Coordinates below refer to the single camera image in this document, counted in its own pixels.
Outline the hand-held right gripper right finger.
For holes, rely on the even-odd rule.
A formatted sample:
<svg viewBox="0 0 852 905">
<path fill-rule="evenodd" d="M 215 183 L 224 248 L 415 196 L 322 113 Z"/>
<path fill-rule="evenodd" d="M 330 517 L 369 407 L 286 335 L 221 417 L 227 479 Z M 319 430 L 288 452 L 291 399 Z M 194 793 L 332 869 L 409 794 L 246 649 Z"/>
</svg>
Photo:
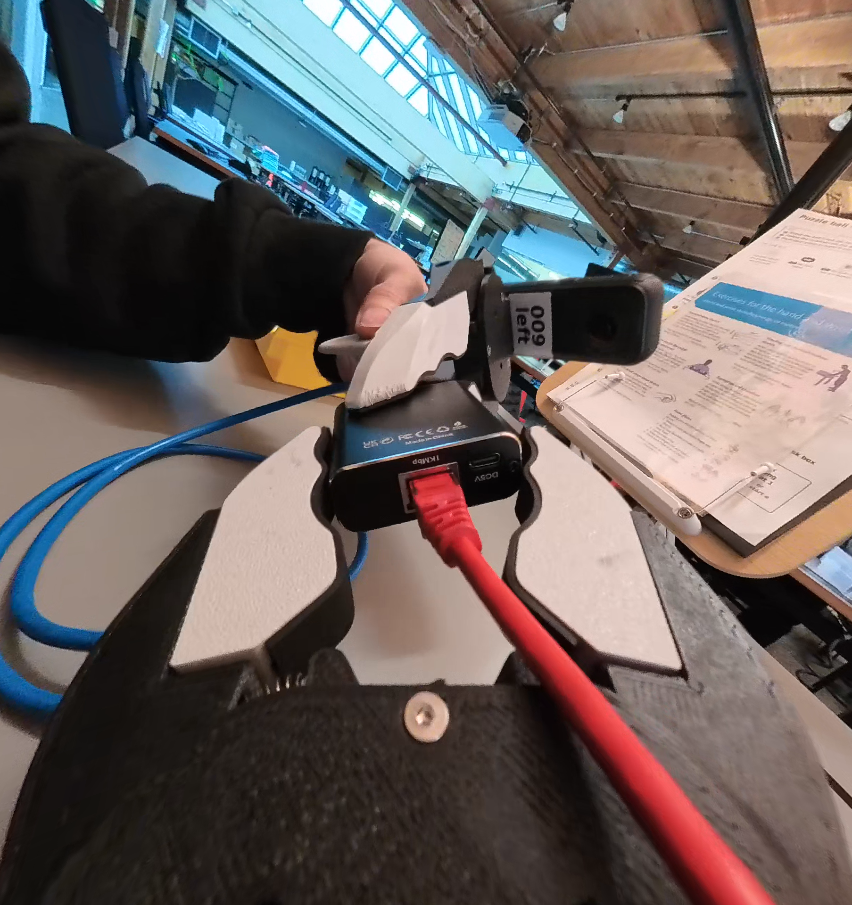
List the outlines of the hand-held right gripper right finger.
<svg viewBox="0 0 852 905">
<path fill-rule="evenodd" d="M 542 427 L 526 428 L 523 484 L 503 577 L 590 675 L 680 675 L 678 643 L 630 506 Z"/>
</svg>

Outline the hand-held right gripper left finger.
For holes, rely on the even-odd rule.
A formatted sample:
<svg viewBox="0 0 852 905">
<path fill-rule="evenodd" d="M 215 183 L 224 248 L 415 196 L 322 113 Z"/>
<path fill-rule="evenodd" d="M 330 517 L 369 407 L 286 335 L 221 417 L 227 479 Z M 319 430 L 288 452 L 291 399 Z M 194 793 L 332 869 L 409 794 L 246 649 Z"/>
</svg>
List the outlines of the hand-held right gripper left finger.
<svg viewBox="0 0 852 905">
<path fill-rule="evenodd" d="M 352 582 L 326 499 L 331 432 L 304 430 L 229 493 L 171 652 L 175 673 L 247 664 L 309 673 L 354 618 Z"/>
</svg>

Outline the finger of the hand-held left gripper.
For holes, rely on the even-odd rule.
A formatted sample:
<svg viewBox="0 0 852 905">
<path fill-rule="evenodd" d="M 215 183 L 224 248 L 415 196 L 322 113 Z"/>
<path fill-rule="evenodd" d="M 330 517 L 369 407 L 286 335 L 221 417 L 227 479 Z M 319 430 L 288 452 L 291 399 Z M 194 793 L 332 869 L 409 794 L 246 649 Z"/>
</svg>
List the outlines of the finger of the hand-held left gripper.
<svg viewBox="0 0 852 905">
<path fill-rule="evenodd" d="M 466 290 L 398 307 L 360 357 L 345 393 L 346 407 L 364 411 L 409 395 L 443 362 L 465 354 L 469 325 Z"/>
</svg>

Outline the black network splitter box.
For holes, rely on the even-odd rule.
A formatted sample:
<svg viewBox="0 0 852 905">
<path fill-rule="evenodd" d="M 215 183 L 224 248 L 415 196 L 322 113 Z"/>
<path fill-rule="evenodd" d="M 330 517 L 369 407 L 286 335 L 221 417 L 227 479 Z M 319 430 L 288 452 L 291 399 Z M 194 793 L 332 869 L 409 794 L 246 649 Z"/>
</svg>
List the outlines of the black network splitter box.
<svg viewBox="0 0 852 905">
<path fill-rule="evenodd" d="M 410 481 L 439 471 L 454 477 L 469 506 L 520 489 L 519 435 L 474 387 L 433 383 L 378 408 L 336 410 L 329 490 L 345 529 L 365 533 L 414 519 Z"/>
</svg>

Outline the person's left forearm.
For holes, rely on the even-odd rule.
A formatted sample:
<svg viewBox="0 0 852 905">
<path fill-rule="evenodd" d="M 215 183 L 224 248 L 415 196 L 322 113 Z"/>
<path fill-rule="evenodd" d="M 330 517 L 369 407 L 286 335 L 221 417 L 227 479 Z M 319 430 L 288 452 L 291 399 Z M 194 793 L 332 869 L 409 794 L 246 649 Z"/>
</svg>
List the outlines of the person's left forearm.
<svg viewBox="0 0 852 905">
<path fill-rule="evenodd" d="M 244 180 L 194 197 L 60 130 L 0 125 L 0 336 L 169 363 L 275 327 L 336 336 L 370 240 Z"/>
</svg>

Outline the grey desk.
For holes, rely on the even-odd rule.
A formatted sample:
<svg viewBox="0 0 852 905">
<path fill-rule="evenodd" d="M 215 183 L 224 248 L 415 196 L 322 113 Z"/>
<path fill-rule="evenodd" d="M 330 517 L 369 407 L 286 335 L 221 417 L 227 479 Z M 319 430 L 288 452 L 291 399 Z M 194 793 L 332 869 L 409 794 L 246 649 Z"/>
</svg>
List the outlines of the grey desk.
<svg viewBox="0 0 852 905">
<path fill-rule="evenodd" d="M 168 365 L 0 338 L 0 526 L 93 461 L 289 393 L 245 341 L 209 363 Z M 184 456 L 115 481 L 52 549 L 37 585 L 40 611 L 65 625 L 104 629 L 246 470 L 242 462 Z M 488 683 L 510 651 L 465 580 L 441 563 L 415 524 L 373 536 L 354 601 L 341 649 L 365 683 Z M 756 652 L 832 780 L 852 859 L 852 730 L 770 653 Z"/>
</svg>

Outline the person's left hand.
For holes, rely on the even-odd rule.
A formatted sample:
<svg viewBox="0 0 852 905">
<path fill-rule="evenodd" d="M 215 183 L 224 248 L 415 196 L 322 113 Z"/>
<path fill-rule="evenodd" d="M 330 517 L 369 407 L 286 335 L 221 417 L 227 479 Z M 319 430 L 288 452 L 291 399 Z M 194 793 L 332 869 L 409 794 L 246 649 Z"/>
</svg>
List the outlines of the person's left hand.
<svg viewBox="0 0 852 905">
<path fill-rule="evenodd" d="M 380 239 L 370 239 L 343 288 L 349 332 L 372 339 L 397 307 L 420 299 L 427 290 L 420 267 L 409 255 Z"/>
</svg>

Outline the page holder ledge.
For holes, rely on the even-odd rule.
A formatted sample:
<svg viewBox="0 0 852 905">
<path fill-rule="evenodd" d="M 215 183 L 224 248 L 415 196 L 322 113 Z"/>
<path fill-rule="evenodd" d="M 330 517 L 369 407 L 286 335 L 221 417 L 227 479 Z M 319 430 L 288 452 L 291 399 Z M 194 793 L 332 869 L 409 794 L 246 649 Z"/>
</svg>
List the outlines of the page holder ledge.
<svg viewBox="0 0 852 905">
<path fill-rule="evenodd" d="M 550 393 L 577 444 L 598 464 L 621 464 L 649 503 L 689 535 L 720 530 L 736 549 L 767 542 L 781 519 L 779 438 L 748 387 L 689 368 L 588 365 Z"/>
</svg>

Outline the ceiling-mounted grey unit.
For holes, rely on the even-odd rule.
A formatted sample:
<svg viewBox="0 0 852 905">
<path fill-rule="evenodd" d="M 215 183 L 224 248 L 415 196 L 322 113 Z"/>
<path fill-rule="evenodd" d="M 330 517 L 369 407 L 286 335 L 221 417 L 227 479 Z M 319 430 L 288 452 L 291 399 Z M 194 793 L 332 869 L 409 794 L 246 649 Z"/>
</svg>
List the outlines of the ceiling-mounted grey unit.
<svg viewBox="0 0 852 905">
<path fill-rule="evenodd" d="M 525 151 L 532 140 L 531 114 L 518 90 L 501 91 L 483 107 L 477 129 L 498 152 Z"/>
</svg>

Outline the printed instruction sheet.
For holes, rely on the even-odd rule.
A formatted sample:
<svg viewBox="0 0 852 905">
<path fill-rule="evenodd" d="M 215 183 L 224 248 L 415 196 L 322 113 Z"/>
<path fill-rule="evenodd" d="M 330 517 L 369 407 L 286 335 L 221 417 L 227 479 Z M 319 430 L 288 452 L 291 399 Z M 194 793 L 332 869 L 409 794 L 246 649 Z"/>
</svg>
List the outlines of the printed instruction sheet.
<svg viewBox="0 0 852 905">
<path fill-rule="evenodd" d="M 791 214 L 669 302 L 645 362 L 548 398 L 666 510 L 762 549 L 852 490 L 852 214 Z"/>
</svg>

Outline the black pole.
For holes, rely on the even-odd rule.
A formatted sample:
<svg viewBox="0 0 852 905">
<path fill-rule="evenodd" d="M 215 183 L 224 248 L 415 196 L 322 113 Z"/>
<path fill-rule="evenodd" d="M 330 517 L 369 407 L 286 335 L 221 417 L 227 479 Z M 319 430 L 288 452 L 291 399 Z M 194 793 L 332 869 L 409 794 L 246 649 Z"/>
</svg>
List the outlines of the black pole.
<svg viewBox="0 0 852 905">
<path fill-rule="evenodd" d="M 852 165 L 852 118 L 820 154 L 790 194 L 762 222 L 751 241 L 758 239 L 798 209 L 812 209 Z"/>
</svg>

